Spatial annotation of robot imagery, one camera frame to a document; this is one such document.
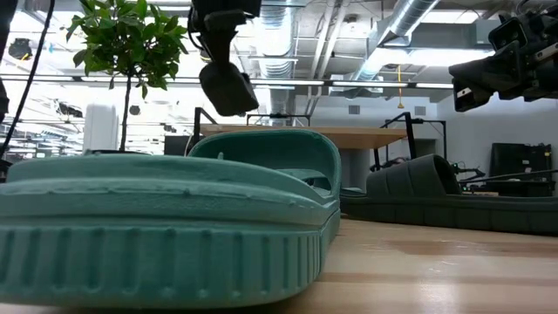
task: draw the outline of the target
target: wooden table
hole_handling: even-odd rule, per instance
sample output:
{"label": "wooden table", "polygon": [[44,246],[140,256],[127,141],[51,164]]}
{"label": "wooden table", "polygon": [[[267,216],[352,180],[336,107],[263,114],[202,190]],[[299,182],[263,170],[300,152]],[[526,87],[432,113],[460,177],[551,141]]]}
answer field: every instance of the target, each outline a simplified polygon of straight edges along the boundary
{"label": "wooden table", "polygon": [[302,127],[302,126],[222,126],[201,125],[201,133],[205,136],[228,133],[276,129],[313,130],[327,136],[337,148],[374,149],[381,148],[407,137],[405,129],[386,129],[376,127]]}
{"label": "wooden table", "polygon": [[[228,312],[555,314],[558,239],[344,219],[324,273],[304,293],[278,304],[202,313]],[[139,312],[0,305],[0,313]]]}

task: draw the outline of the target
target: potted plant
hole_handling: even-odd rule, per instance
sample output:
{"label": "potted plant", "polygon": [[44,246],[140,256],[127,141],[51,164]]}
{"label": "potted plant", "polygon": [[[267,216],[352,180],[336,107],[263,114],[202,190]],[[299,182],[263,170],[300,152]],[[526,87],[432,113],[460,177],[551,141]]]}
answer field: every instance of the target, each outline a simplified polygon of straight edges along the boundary
{"label": "potted plant", "polygon": [[66,39],[80,28],[85,34],[86,48],[73,57],[77,66],[85,63],[85,75],[104,72],[110,75],[109,89],[114,88],[116,76],[126,77],[126,96],[122,119],[120,151],[126,146],[126,121],[130,105],[132,82],[141,87],[142,97],[148,87],[167,89],[166,76],[176,78],[180,52],[187,53],[181,40],[187,29],[178,25],[178,16],[166,17],[150,4],[153,22],[147,23],[146,0],[129,3],[126,0],[79,0],[83,17],[74,16]]}

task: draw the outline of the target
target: wooden tabletop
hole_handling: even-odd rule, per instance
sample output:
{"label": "wooden tabletop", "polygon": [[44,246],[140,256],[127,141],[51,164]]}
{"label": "wooden tabletop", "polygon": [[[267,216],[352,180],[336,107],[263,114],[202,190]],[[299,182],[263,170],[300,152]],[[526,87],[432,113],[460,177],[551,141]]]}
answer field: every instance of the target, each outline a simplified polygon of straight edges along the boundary
{"label": "wooden tabletop", "polygon": [[[201,313],[229,312],[555,314],[558,239],[343,219],[323,274],[305,292],[277,304]],[[0,313],[186,312],[0,304]]]}
{"label": "wooden tabletop", "polygon": [[407,137],[404,129],[376,127],[302,127],[302,126],[222,126],[201,125],[201,133],[209,136],[217,133],[247,132],[261,130],[305,129],[327,136],[338,148],[374,149],[384,147]]}

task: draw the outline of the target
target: ceiling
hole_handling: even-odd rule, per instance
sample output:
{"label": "ceiling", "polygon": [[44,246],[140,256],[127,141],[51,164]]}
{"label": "ceiling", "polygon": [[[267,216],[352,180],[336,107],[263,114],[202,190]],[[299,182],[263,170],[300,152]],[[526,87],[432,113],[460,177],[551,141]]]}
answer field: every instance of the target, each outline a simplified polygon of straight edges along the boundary
{"label": "ceiling", "polygon": [[[44,7],[48,4],[48,0],[28,0],[34,4],[35,8]],[[186,25],[187,6],[189,1],[167,1],[174,9],[169,11],[171,14],[183,16],[180,18],[180,24]],[[292,38],[294,46],[293,56],[290,57],[296,62],[293,72],[293,79],[307,79],[310,75],[310,68],[318,43],[319,22],[325,12],[325,0],[303,0],[306,3],[304,7],[296,7],[295,13],[295,30],[296,35]],[[46,38],[46,45],[41,56],[41,61],[37,70],[40,75],[68,75],[83,76],[83,67],[75,68],[72,62],[73,55],[84,48],[81,44],[79,34],[71,38],[69,42],[65,41],[65,29],[71,24],[71,17],[74,14],[81,14],[78,10],[78,1],[57,0],[57,7],[54,12],[54,19],[51,23],[49,33]],[[549,1],[532,1],[530,5],[546,5]],[[366,38],[371,31],[374,22],[388,17],[392,13],[395,1],[353,1],[347,8],[347,17],[352,17],[352,23],[343,23],[339,37],[335,43],[333,52],[335,56],[330,58],[325,70],[325,77],[331,75],[346,75],[356,71],[366,60]],[[510,10],[514,5],[514,1],[479,1],[479,0],[442,0],[435,10],[433,10],[423,21],[424,24],[471,24],[478,18],[495,18],[494,13],[498,10]],[[176,7],[184,7],[186,11],[176,10]],[[44,13],[28,12],[20,10],[12,24],[10,42],[16,38],[28,38],[31,40],[31,47],[36,47],[43,24],[40,22]],[[239,68],[247,72],[252,78],[260,78],[261,70],[259,66],[260,55],[257,52],[257,46],[262,44],[261,36],[257,34],[257,21],[248,23],[239,28],[239,34],[231,47],[232,62]],[[205,65],[200,58],[197,49],[187,40],[184,42],[189,54],[182,55],[180,58],[180,71],[178,77],[192,78],[197,77],[201,68]],[[0,74],[27,74],[31,69],[32,61],[21,61],[11,57],[8,53],[4,53],[4,60]],[[401,79],[404,81],[421,81],[433,83],[449,83],[451,77],[447,72],[447,65],[443,63],[436,66],[436,62],[423,62],[421,64],[403,64],[401,65]],[[383,80],[397,81],[398,69],[393,67],[385,67],[380,72]],[[10,112],[16,111],[20,95],[24,89],[23,82],[5,81],[10,102]],[[86,106],[91,103],[107,103],[114,104],[118,107],[118,111],[123,110],[123,100],[125,87],[117,85],[112,91],[107,90],[108,83],[89,83],[89,82],[45,82],[36,83],[31,88],[30,96],[27,99],[26,107],[22,115],[22,119],[42,120],[43,123],[23,123],[18,131],[22,136],[31,134],[39,136],[42,130],[54,133],[62,133],[72,139],[75,143],[81,143],[83,139],[83,120],[70,117],[75,121],[73,124],[46,124],[47,121],[67,120],[67,115],[61,114],[58,110],[59,104],[65,104],[72,108],[85,113]],[[306,94],[305,89],[297,88],[297,93]],[[447,96],[447,91],[416,91],[403,90],[402,96],[413,96],[429,99],[431,102],[436,99],[443,99]],[[269,113],[269,90],[258,88],[256,94],[261,102],[260,113]],[[377,97],[389,100],[399,96],[398,90],[386,89]],[[213,106],[207,100],[201,89],[195,85],[177,85],[169,88],[168,92],[150,90],[147,98],[143,100],[140,97],[140,91],[133,91],[131,96],[131,104],[140,106],[141,115],[130,116],[129,140],[135,140],[128,143],[133,150],[140,150],[154,154],[162,152],[162,139],[165,134],[163,126],[153,126],[148,124],[169,124],[174,125],[177,134],[191,133],[193,123],[194,108],[202,106],[213,117],[216,117],[219,123],[241,124],[245,122],[244,118],[219,117]],[[5,132],[6,126],[0,128],[1,132]]]}

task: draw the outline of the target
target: metal frame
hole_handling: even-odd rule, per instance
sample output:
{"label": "metal frame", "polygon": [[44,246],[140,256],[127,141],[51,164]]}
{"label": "metal frame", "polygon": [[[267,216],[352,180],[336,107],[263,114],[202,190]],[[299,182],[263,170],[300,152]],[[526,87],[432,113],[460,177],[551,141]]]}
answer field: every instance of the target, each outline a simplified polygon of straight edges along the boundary
{"label": "metal frame", "polygon": [[219,124],[219,123],[217,123],[217,121],[215,121],[215,119],[211,118],[209,113],[207,113],[205,110],[203,110],[203,108],[195,107],[195,109],[194,109],[194,134],[192,134],[192,141],[191,141],[192,147],[195,146],[200,141],[201,115],[202,114],[206,118],[208,118],[208,120],[211,121],[212,124],[215,124],[215,125]]}
{"label": "metal frame", "polygon": [[[411,118],[411,113],[409,112],[404,112],[399,114],[399,116],[391,119],[391,120],[387,120],[380,128],[387,128],[391,123],[394,122],[398,122],[400,118],[405,118],[404,122],[405,122],[405,129],[407,131],[407,140],[409,141],[409,152],[411,153],[411,159],[415,159],[417,158],[417,148],[416,148],[416,143],[415,143],[415,134],[412,131],[412,118]],[[380,165],[380,154],[378,149],[374,149],[374,161],[375,161],[375,165],[374,165],[374,170],[375,171],[379,171],[382,167]]]}
{"label": "metal frame", "polygon": [[275,113],[275,114],[247,114],[246,115],[246,125],[250,125],[250,119],[254,117],[260,118],[270,118],[270,119],[288,119],[288,118],[305,118],[308,121],[308,126],[310,126],[310,119],[311,115],[309,114],[282,114],[282,113]]}
{"label": "metal frame", "polygon": [[[442,138],[444,143],[444,159],[447,160],[447,122],[445,120],[427,120],[427,119],[412,119],[410,113],[402,113],[395,119],[386,120],[385,124],[381,128],[387,128],[391,123],[395,122],[405,122],[405,127],[407,128],[407,138],[409,139],[409,150],[411,151],[411,158],[417,158],[416,142],[414,138],[414,133],[412,131],[412,125],[425,124],[425,123],[440,123],[442,125]],[[385,146],[385,159],[389,160],[389,145]],[[378,150],[374,151],[374,159],[376,160],[376,169],[380,169],[379,164],[379,153]]]}

